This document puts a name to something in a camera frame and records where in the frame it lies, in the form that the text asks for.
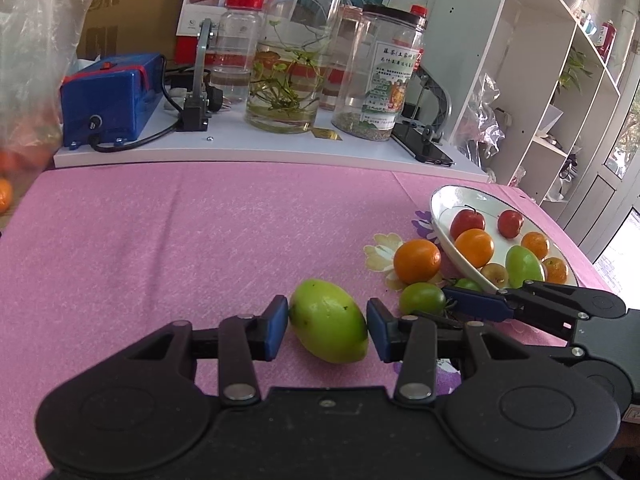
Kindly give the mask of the green lime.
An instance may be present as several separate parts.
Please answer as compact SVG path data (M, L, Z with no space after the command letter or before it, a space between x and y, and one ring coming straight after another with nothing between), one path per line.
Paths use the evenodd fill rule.
M470 280L469 278L459 278L454 283L454 287L463 288L466 290L472 290L473 292L484 292L484 289L482 289L482 286L477 284L477 282Z
M422 312L442 315L447 298L444 292L431 283L414 283L407 286L399 297L399 311L402 315Z

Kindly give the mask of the green lime front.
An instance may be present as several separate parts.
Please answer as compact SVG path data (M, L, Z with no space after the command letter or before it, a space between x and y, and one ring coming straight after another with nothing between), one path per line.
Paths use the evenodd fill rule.
M442 315L447 298L444 292L431 283L414 283L407 286L399 297L399 311L402 315L422 312Z

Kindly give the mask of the brown longan fruit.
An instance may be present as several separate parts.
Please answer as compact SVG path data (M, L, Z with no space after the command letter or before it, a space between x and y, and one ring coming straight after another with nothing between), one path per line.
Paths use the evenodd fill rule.
M487 263L480 269L480 274L498 289L509 286L509 273L502 264Z

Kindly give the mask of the green mango front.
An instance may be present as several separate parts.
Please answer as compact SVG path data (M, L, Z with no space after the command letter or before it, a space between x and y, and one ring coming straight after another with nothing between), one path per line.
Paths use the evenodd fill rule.
M544 269L536 255L520 245L512 246L506 253L506 272L511 288L521 288L526 281L544 280Z

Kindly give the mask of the green mango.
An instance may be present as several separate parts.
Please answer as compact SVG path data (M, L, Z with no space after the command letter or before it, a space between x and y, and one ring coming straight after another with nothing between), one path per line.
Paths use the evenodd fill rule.
M355 363L368 353L366 320L340 286L316 278L301 282L292 293L288 317L298 341L324 362Z
M506 272L511 288L521 288L526 281L544 280L544 269L536 255L520 245L512 246L506 253Z

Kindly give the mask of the large orange front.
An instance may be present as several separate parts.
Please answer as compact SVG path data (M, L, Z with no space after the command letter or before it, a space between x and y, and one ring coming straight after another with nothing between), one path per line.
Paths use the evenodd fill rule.
M469 229L462 232L454 242L457 251L475 269L491 262L495 253L495 243L484 230Z

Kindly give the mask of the orange tangerine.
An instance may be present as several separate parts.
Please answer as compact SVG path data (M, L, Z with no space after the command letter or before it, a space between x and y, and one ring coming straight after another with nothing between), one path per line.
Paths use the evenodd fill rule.
M560 285L566 283L568 267L564 260L558 257L548 257L541 264L544 268L544 280L546 282Z
M540 261L548 256L550 250L548 237L541 232L526 233L522 237L520 245L532 252Z

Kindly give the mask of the small red apple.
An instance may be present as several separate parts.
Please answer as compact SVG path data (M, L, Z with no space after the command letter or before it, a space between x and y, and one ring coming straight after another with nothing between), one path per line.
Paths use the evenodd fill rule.
M513 240L521 233L524 224L524 216L516 210L508 209L499 214L498 232L507 240Z

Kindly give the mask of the red apple with stem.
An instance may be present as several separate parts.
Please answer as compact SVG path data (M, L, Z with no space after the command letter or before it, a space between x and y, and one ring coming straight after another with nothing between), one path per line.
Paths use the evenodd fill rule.
M474 208L461 209L451 221L449 232L452 240L456 240L462 233L472 230L484 230L486 221L484 216Z

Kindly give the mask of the black smartphone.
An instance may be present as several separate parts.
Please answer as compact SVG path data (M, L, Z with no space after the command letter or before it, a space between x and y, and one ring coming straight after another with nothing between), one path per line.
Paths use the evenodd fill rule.
M431 131L421 132L410 124L396 124L392 138L417 162L422 164L452 167L454 161L431 141Z

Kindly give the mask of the potted green plant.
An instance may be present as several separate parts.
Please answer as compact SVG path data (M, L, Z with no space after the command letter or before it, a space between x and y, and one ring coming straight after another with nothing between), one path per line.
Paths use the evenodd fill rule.
M582 81L591 79L593 72L587 66L587 55L570 47L567 59L556 83L555 92L560 94L563 90L576 89L582 91Z

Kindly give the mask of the white shelving unit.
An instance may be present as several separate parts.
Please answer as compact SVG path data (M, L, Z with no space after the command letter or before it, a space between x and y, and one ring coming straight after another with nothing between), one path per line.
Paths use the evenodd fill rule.
M570 47L587 55L592 78L555 92ZM450 95L449 143L481 73L496 82L496 104L511 125L489 162L500 184L518 179L537 203L548 200L572 148L586 170L620 99L613 75L563 0L434 0L425 69Z

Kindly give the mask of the blue power supply box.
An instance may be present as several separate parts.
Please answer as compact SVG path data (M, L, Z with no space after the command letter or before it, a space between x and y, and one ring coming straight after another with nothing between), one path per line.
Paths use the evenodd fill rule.
M163 97L164 66L159 53L114 55L65 77L64 148L119 148L137 141Z

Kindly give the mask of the cardboard box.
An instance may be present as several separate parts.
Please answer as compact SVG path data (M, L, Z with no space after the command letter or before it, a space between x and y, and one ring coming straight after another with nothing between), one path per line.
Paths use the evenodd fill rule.
M93 0L78 58L156 52L171 58L182 0Z

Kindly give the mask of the clear plastic bag of oranges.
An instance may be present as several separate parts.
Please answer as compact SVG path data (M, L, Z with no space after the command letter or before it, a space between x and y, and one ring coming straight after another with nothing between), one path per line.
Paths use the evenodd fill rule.
M92 0L1 0L1 210L62 144L60 87Z

